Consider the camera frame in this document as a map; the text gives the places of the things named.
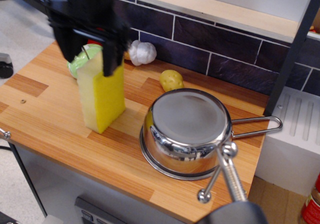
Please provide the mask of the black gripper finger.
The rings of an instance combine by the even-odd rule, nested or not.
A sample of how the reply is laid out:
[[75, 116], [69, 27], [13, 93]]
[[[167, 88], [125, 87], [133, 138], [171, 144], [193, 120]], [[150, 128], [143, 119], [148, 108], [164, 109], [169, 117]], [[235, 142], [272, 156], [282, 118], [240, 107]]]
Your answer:
[[61, 27], [51, 25], [54, 37], [58, 46], [68, 62], [72, 62], [81, 50], [82, 46], [87, 43], [87, 38], [76, 31], [84, 30], [84, 25], [76, 25], [73, 27]]
[[102, 45], [103, 75], [109, 77], [122, 64], [126, 41], [105, 40]]

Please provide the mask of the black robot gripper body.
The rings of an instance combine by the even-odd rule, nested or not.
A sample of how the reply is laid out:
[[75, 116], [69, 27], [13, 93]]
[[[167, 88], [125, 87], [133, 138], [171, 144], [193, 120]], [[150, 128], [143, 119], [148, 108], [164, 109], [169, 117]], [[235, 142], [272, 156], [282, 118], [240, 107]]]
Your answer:
[[50, 25], [75, 27], [83, 25], [84, 30], [74, 30], [87, 39], [103, 43], [106, 40], [129, 42], [128, 24], [116, 14], [114, 0], [67, 0], [47, 2]]

